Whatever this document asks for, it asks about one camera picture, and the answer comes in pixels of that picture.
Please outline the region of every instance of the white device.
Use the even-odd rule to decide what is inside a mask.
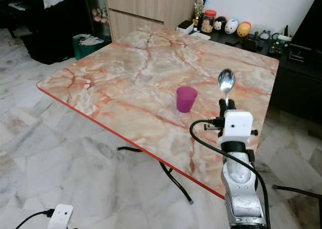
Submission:
[[[209,40],[211,38],[209,35],[201,34],[199,32],[194,32],[193,34],[191,34],[191,36],[196,36],[205,40]]]
[[[227,141],[243,142],[249,146],[253,124],[252,114],[244,110],[227,110],[224,117],[224,131],[223,135],[218,138],[218,146]]]
[[[73,209],[72,205],[57,205],[47,229],[66,229]]]
[[[182,34],[189,34],[192,30],[193,30],[193,22],[188,20],[183,21],[176,28],[176,31]]]

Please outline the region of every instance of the marble floor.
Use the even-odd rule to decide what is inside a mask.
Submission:
[[[38,63],[0,29],[0,228],[59,203],[74,206],[68,228],[229,228],[223,200],[174,173],[195,201],[189,205],[157,161],[116,151],[126,143],[37,90],[37,81],[74,61]],[[273,229],[318,228],[317,200],[271,185],[322,193],[322,141],[308,135],[320,129],[268,110],[256,167],[269,187]],[[23,228],[47,224],[40,215]]]

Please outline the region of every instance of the red lid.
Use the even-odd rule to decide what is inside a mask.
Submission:
[[[217,12],[215,10],[206,10],[205,16],[207,17],[216,17]]]

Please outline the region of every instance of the wire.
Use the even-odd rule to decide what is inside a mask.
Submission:
[[[250,164],[253,166],[254,169],[256,169],[255,168],[255,165],[254,165],[254,162],[250,162]],[[257,187],[258,187],[258,178],[256,176],[256,180],[255,180],[255,190],[257,190]]]
[[[307,196],[315,197],[315,198],[318,198],[318,199],[322,199],[322,195],[315,194],[315,193],[312,193],[312,192],[308,192],[308,191],[305,191],[305,190],[292,188],[292,187],[273,185],[272,188],[275,189],[275,190],[293,191],[293,192],[297,192],[297,193],[300,193],[300,194],[303,194],[303,195],[307,195]]]
[[[51,217],[52,214],[54,213],[54,210],[55,209],[49,209],[49,210],[44,210],[44,211],[40,211],[40,212],[37,212],[35,214],[32,214],[31,216],[27,217],[26,219],[24,219],[17,227],[16,229],[20,228],[26,221],[28,221],[30,218],[33,218],[34,216],[37,216],[37,215],[41,215],[41,214],[45,214],[47,215],[47,217]]]
[[[237,159],[236,157],[224,152],[224,151],[221,151],[220,149],[217,149],[215,148],[214,146],[211,146],[209,144],[207,144],[206,142],[202,141],[201,139],[199,139],[194,133],[193,133],[193,127],[198,124],[198,123],[201,123],[201,122],[206,122],[206,123],[209,123],[210,120],[197,120],[195,122],[193,122],[190,126],[190,134],[191,136],[197,141],[199,142],[200,144],[206,146],[207,148],[211,149],[211,150],[214,150],[215,152],[218,152],[219,154],[229,158],[229,159],[232,159],[234,161],[236,161],[237,163],[245,166],[247,169],[249,169],[250,171],[252,171],[259,179],[260,183],[261,183],[261,186],[262,186],[262,189],[263,189],[263,194],[264,194],[264,206],[265,206],[265,217],[266,217],[266,226],[268,229],[271,228],[271,223],[270,223],[270,213],[269,213],[269,203],[268,203],[268,193],[267,193],[267,189],[266,189],[266,185],[265,185],[265,182],[262,178],[262,176],[257,172],[257,170],[255,170],[254,168],[252,168],[251,166],[249,166],[248,164],[246,164],[245,162]]]

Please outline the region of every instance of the trash bin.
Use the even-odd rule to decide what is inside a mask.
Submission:
[[[75,59],[79,60],[103,48],[107,45],[107,42],[90,34],[78,34],[73,36],[72,45],[74,47]]]

